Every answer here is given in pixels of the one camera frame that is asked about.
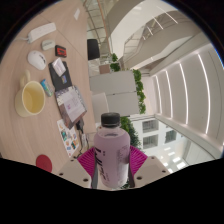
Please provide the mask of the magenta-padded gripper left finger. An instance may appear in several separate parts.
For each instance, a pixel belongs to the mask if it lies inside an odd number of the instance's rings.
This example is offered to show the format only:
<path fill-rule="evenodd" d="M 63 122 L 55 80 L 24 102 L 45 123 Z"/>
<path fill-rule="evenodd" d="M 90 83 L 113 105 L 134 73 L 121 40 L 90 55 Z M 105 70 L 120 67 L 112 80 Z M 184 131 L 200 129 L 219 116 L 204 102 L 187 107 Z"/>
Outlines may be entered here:
<path fill-rule="evenodd" d="M 73 154 L 59 170 L 58 176 L 84 188 L 96 189 L 98 171 L 93 147 L 84 153 Z"/>

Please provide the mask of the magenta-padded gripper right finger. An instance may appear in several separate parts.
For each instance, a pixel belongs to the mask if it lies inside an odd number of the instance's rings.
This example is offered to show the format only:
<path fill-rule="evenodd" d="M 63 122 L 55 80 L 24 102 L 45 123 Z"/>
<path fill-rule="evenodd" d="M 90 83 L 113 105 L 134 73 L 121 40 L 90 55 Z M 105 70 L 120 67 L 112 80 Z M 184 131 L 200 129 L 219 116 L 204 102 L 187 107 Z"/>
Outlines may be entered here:
<path fill-rule="evenodd" d="M 169 174 L 168 169 L 156 156 L 147 156 L 138 148 L 130 147 L 129 185 L 131 188 L 144 187 Z"/>

